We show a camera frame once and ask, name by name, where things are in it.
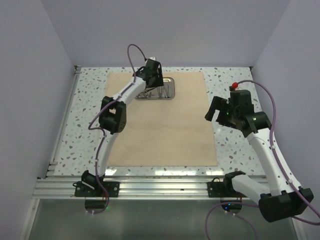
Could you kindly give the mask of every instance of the stainless steel tray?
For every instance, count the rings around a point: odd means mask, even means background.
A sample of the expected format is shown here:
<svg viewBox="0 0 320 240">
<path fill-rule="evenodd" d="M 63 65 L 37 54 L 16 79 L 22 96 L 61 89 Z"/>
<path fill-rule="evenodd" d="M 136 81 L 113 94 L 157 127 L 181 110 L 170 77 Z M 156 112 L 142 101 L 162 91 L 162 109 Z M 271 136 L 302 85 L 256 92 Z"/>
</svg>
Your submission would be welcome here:
<svg viewBox="0 0 320 240">
<path fill-rule="evenodd" d="M 146 88 L 140 92 L 137 100 L 171 100 L 175 97 L 175 81 L 171 77 L 163 78 L 163 86 Z"/>
</svg>

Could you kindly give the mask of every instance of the lavender wall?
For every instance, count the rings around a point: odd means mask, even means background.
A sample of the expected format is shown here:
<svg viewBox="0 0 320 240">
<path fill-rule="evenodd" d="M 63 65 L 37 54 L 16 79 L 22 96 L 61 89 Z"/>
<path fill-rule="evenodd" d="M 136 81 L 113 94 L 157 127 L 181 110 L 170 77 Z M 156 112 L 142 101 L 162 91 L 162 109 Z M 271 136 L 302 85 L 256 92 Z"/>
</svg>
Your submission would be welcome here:
<svg viewBox="0 0 320 240">
<path fill-rule="evenodd" d="M 75 64 L 129 66 L 138 44 L 164 66 L 253 66 L 290 0 L 41 0 Z"/>
<path fill-rule="evenodd" d="M 275 135 L 303 187 L 314 193 L 320 211 L 320 1 L 292 0 L 253 68 L 253 78 L 272 92 L 277 106 Z M 258 92 L 271 115 L 269 98 Z M 305 218 L 320 222 L 311 211 Z M 319 226 L 305 225 L 308 239 Z"/>
<path fill-rule="evenodd" d="M 40 0 L 0 4 L 0 239 L 19 238 L 48 167 L 73 64 Z"/>
</svg>

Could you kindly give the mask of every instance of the speckled white tabletop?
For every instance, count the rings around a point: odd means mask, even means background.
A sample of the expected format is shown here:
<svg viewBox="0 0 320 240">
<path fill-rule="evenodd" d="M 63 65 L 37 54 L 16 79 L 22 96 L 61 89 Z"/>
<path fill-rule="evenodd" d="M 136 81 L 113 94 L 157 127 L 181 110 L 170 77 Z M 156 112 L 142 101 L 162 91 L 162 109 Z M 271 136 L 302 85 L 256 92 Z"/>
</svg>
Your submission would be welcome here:
<svg viewBox="0 0 320 240">
<path fill-rule="evenodd" d="M 203 72 L 208 102 L 214 96 L 228 98 L 233 82 L 252 80 L 247 67 L 163 67 L 163 72 Z M 94 154 L 99 131 L 89 131 L 88 124 L 98 113 L 109 73 L 130 73 L 129 67 L 83 67 L 73 96 L 66 127 L 55 156 L 54 176 L 80 176 L 94 173 Z M 261 111 L 255 86 L 241 84 L 251 92 L 255 111 Z M 212 122 L 218 166 L 108 166 L 106 176 L 211 176 L 241 170 L 248 175 L 264 176 L 258 157 L 238 130 Z"/>
</svg>

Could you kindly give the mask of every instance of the glass panel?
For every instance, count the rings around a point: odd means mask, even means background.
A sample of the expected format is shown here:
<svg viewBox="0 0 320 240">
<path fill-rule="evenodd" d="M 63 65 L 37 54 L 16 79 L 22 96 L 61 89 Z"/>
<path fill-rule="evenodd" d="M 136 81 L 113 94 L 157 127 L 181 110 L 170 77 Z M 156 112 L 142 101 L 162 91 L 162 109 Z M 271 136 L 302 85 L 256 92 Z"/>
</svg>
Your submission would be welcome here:
<svg viewBox="0 0 320 240">
<path fill-rule="evenodd" d="M 41 200 L 30 240 L 205 240 L 205 218 L 219 200 L 114 200 L 92 217 L 83 200 Z M 257 229 L 261 240 L 296 240 L 292 220 L 268 223 L 257 208 L 244 206 L 239 213 Z M 254 232 L 243 220 L 211 213 L 212 240 L 253 240 Z"/>
</svg>

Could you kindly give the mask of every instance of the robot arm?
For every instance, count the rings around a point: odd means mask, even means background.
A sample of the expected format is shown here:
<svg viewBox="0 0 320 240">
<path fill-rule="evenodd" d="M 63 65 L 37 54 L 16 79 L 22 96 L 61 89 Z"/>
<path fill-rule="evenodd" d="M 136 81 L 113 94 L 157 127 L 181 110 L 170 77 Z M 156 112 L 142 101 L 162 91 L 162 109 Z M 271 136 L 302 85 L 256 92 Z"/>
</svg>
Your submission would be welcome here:
<svg viewBox="0 0 320 240">
<path fill-rule="evenodd" d="M 103 108 L 106 104 L 110 103 L 113 99 L 119 99 L 121 102 L 115 102 L 114 105 L 112 104 L 108 110 L 104 114 L 102 114 L 99 118 L 100 126 L 107 130 L 107 135 L 104 141 L 101 145 L 101 151 L 99 151 L 98 159 L 98 176 L 102 177 L 105 175 L 107 161 L 111 152 L 111 148 L 119 135 L 120 132 L 124 129 L 126 125 L 126 113 L 125 113 L 125 107 L 131 103 L 131 101 L 143 90 L 146 88 L 146 81 L 143 80 L 143 78 L 136 76 L 136 78 L 132 77 L 131 81 L 118 93 L 116 93 L 113 97 L 104 97 L 102 100 L 101 108 Z M 108 124 L 110 124 L 111 119 L 108 119 L 111 113 L 110 110 L 116 109 L 115 111 L 115 117 L 117 118 L 117 121 L 119 119 L 119 125 L 117 126 L 114 124 L 115 128 L 117 129 L 110 129 L 108 127 Z"/>
<path fill-rule="evenodd" d="M 105 96 L 102 99 L 99 113 L 99 127 L 103 129 L 106 136 L 100 137 L 99 142 L 101 145 L 97 146 L 98 155 L 96 159 L 100 160 L 96 160 L 98 164 L 97 176 L 86 170 L 81 176 L 81 181 L 73 184 L 76 189 L 74 193 L 75 197 L 101 197 L 103 196 L 101 185 L 105 189 L 108 189 L 110 197 L 118 196 L 118 193 L 112 192 L 112 189 L 114 188 L 119 191 L 119 183 L 104 182 L 103 179 L 111 148 L 127 123 L 127 105 L 146 88 L 153 89 L 163 85 L 161 64 L 156 61 L 156 58 L 151 57 L 145 60 L 145 66 L 140 67 L 135 72 L 131 81 L 120 92 L 112 97 Z"/>
<path fill-rule="evenodd" d="M 259 205 L 261 214 L 268 222 L 301 214 L 307 205 L 286 181 L 272 148 L 276 150 L 281 165 L 290 176 L 290 183 L 299 189 L 309 202 L 314 197 L 312 191 L 309 188 L 302 188 L 300 182 L 289 169 L 275 141 L 271 147 L 269 142 L 271 123 L 264 112 L 254 112 L 250 92 L 248 90 L 230 90 L 229 99 L 217 96 L 213 98 L 205 119 L 211 121 L 215 110 L 219 110 L 216 121 L 220 125 L 238 129 L 243 133 L 261 162 L 268 179 L 268 187 L 252 180 L 244 172 L 236 171 L 224 176 L 223 187 L 225 191 L 232 194 L 242 193 L 253 200 Z"/>
</svg>

